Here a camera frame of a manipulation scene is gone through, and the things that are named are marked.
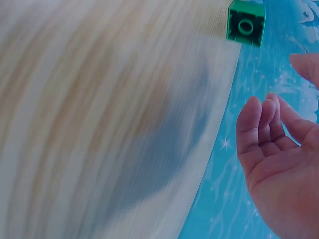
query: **lego brick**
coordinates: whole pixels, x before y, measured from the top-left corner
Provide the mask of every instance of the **lego brick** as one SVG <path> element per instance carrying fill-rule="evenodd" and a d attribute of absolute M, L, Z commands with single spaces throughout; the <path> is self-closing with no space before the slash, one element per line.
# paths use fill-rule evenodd
<path fill-rule="evenodd" d="M 234 0 L 228 8 L 228 40 L 260 47 L 265 28 L 263 4 Z"/>

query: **hand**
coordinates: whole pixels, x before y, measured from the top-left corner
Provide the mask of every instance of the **hand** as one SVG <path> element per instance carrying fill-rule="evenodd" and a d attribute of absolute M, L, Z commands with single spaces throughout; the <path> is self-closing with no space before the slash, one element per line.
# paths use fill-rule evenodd
<path fill-rule="evenodd" d="M 319 88 L 319 54 L 292 55 L 295 70 Z M 281 122 L 300 144 L 285 136 Z M 251 97 L 237 120 L 237 154 L 248 191 L 282 239 L 319 238 L 319 125 L 281 97 Z"/>

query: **blue patterned mat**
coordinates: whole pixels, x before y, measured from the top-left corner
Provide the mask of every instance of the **blue patterned mat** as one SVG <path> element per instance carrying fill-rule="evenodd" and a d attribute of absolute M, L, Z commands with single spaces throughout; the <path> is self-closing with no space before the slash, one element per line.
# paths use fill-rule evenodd
<path fill-rule="evenodd" d="M 246 190 L 236 156 L 237 116 L 251 95 L 284 97 L 318 122 L 317 91 L 289 63 L 290 53 L 319 50 L 319 1 L 266 0 L 262 48 L 243 45 L 219 134 L 179 239 L 277 238 L 263 223 Z"/>

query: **white star pattern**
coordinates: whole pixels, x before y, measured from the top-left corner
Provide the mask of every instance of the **white star pattern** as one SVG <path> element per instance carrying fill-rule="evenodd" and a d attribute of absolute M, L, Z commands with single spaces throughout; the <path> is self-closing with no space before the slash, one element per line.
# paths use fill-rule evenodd
<path fill-rule="evenodd" d="M 222 150 L 222 149 L 226 149 L 226 150 L 228 150 L 228 148 L 231 146 L 231 144 L 230 144 L 230 140 L 227 140 L 226 138 L 224 138 L 224 140 L 223 140 L 223 143 L 222 143 L 222 147 L 221 147 L 221 149 L 220 150 Z"/>

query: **blurry wooden board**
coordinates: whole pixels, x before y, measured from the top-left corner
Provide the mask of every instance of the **blurry wooden board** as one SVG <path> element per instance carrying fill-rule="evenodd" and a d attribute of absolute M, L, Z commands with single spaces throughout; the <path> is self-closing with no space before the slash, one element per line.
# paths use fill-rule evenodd
<path fill-rule="evenodd" d="M 178 237 L 240 51 L 230 1 L 0 1 L 0 238 Z"/>

